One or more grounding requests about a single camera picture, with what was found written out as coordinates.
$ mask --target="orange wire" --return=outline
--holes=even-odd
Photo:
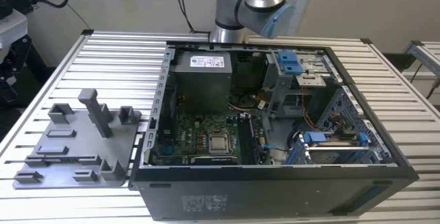
[[[311,120],[311,118],[309,118],[309,115],[307,114],[305,106],[304,106],[304,95],[303,95],[303,97],[301,97],[301,102],[303,102],[303,115],[304,115],[304,121],[305,121],[305,123],[309,125],[309,127],[311,127],[312,129],[315,129],[316,131],[320,131],[320,130],[316,128],[316,126],[315,126],[315,124],[313,124],[313,122],[312,122],[312,120]]]

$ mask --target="metal workbench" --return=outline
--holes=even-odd
[[[140,110],[143,125],[139,131],[145,130],[167,40],[207,41],[207,36],[104,31],[81,35],[0,143],[0,220],[33,220],[31,223],[152,222],[139,192],[131,192],[127,185],[97,189],[15,190],[12,178],[49,123],[49,107],[61,102],[69,103],[72,108],[81,108],[76,98],[81,88],[96,88],[99,101],[111,109],[133,106]],[[376,47],[359,39],[299,37],[275,40],[251,37],[251,43],[332,47],[420,174],[416,183],[359,218],[301,219],[296,223],[440,223],[440,114]],[[293,219],[224,222],[291,223]]]
[[[407,54],[412,54],[423,65],[440,77],[440,42],[411,41]]]

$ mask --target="metal bracket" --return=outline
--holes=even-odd
[[[325,82],[320,76],[296,76],[296,80],[300,87],[325,87]]]

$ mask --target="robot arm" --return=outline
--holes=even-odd
[[[287,29],[293,5],[285,0],[216,0],[216,28],[209,41],[247,42],[245,28],[268,39]]]

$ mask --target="white wall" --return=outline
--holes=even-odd
[[[69,4],[96,30],[188,32],[177,0],[71,0]],[[185,4],[195,29],[211,30],[215,0],[185,0]],[[28,19],[36,48],[41,56],[57,64],[85,25],[68,7],[53,9],[45,4],[40,4]]]
[[[411,40],[440,41],[440,0],[308,0],[299,36],[369,38],[401,53]]]

